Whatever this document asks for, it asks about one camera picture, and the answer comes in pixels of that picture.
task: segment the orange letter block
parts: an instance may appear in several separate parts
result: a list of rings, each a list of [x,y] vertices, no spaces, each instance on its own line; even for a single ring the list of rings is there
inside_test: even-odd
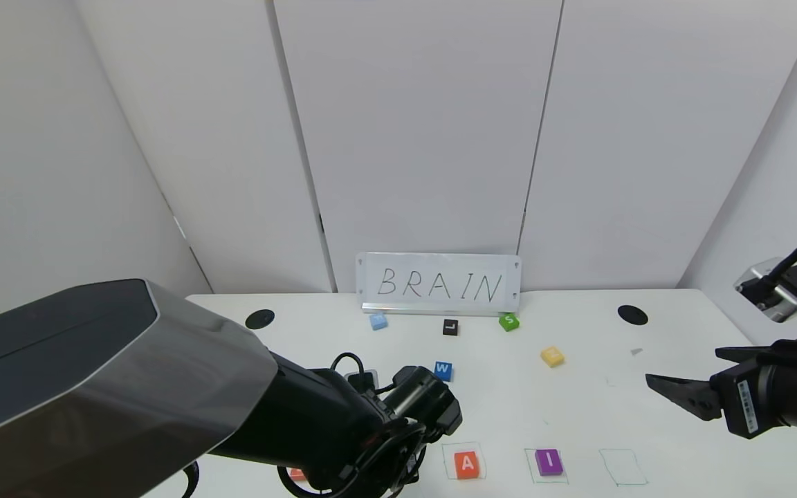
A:
[[[455,453],[457,479],[476,479],[478,477],[478,457],[475,451]]]
[[[301,469],[291,469],[288,472],[288,476],[291,476],[291,480],[306,480],[306,476],[303,475],[303,470]]]

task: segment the table surface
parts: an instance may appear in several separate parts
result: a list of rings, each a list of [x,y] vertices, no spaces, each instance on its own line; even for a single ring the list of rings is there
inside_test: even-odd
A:
[[[351,351],[386,384],[402,366],[451,362],[463,423],[430,446],[420,482],[403,497],[797,495],[797,429],[746,441],[728,433],[724,420],[701,422],[645,385],[645,373],[708,379],[730,366],[715,358],[715,347],[749,344],[698,290],[523,293],[520,328],[506,332],[495,317],[461,316],[457,337],[442,335],[449,316],[388,315],[389,326],[373,331],[354,294],[188,299],[240,324],[272,309],[275,321],[257,336],[306,368]],[[624,322],[616,310],[627,304],[649,322]],[[549,368],[540,359],[550,346],[566,363]],[[484,479],[449,479],[457,448],[480,451]],[[531,469],[532,448],[557,448],[565,475],[538,482],[548,479]],[[199,464],[196,498],[290,496],[274,467],[217,456]],[[147,496],[177,498],[184,486],[179,473]]]

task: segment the blue letter block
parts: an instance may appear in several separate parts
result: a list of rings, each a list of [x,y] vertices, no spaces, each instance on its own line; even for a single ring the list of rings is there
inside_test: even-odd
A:
[[[375,331],[385,329],[386,325],[388,325],[386,322],[386,315],[383,315],[383,313],[374,313],[371,315],[371,328]]]
[[[453,365],[448,362],[436,362],[436,371],[434,374],[444,382],[451,382],[451,374],[453,373]]]

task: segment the black round hole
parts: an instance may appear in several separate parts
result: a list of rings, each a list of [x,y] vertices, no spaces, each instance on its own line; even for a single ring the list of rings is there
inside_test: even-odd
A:
[[[644,325],[648,323],[648,314],[635,306],[624,304],[617,308],[620,318],[633,325]]]
[[[273,310],[257,309],[254,313],[248,315],[248,319],[244,321],[244,326],[256,331],[272,324],[273,320],[275,320],[275,312]]]

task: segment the white wall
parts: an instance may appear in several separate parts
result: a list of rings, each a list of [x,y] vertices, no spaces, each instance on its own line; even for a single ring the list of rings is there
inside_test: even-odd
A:
[[[64,287],[208,285],[71,0],[0,0],[0,312]]]
[[[681,286],[705,291],[757,344],[797,338],[797,318],[786,324],[774,324],[731,288],[750,265],[785,256],[795,246],[797,62],[746,167]]]
[[[275,3],[338,290],[362,251],[515,254],[561,6]]]
[[[77,4],[213,289],[331,291],[271,0]]]
[[[568,0],[523,289],[674,287],[797,57],[797,0]]]

